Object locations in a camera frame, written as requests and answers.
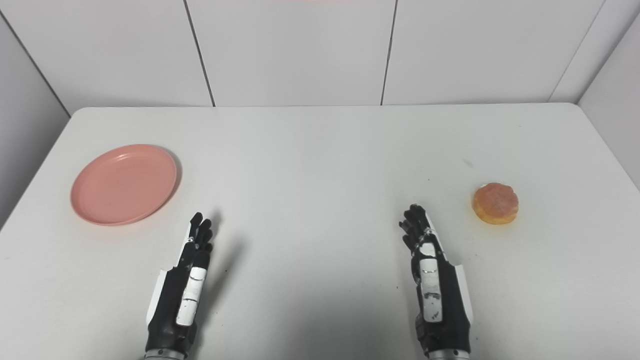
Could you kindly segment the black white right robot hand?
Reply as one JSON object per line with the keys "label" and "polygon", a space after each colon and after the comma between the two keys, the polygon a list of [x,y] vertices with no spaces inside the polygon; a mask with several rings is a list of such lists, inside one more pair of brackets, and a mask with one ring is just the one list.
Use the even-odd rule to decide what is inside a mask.
{"label": "black white right robot hand", "polygon": [[462,265],[451,264],[425,209],[412,203],[398,223],[410,251],[419,313],[416,337],[428,360],[468,360],[473,309]]}

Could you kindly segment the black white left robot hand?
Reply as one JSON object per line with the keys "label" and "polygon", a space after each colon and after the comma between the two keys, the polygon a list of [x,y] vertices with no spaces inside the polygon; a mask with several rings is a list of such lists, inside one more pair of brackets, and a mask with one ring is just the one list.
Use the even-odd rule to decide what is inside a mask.
{"label": "black white left robot hand", "polygon": [[213,223],[197,212],[189,222],[177,264],[162,270],[146,315],[145,360],[187,360],[213,251]]}

